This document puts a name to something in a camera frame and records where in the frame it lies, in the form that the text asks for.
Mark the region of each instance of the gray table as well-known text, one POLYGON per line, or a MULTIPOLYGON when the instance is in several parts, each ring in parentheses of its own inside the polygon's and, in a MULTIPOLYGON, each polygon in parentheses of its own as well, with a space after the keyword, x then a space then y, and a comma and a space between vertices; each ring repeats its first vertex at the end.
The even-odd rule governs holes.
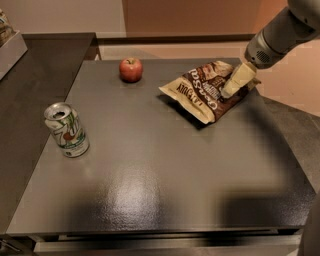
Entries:
POLYGON ((118 61, 84 62, 67 102, 90 149, 69 159, 49 138, 8 234, 302 227, 314 190, 256 90, 210 126, 159 91, 207 61, 145 60, 131 85, 118 61))
POLYGON ((28 51, 0 81, 0 239, 49 136, 43 108, 66 99, 95 39, 94 33, 23 36, 28 51))

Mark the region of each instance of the table surface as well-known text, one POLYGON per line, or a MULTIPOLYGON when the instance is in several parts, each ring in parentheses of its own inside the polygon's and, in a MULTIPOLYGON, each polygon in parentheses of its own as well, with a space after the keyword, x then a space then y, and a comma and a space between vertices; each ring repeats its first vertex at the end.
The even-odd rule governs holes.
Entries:
POLYGON ((211 60, 145 60, 137 84, 84 62, 67 102, 90 148, 49 138, 8 234, 302 227, 315 193, 257 90, 203 126, 158 89, 211 60))
POLYGON ((28 51, 0 81, 0 235, 49 137, 43 108, 66 99, 95 39, 94 33, 23 36, 28 51))

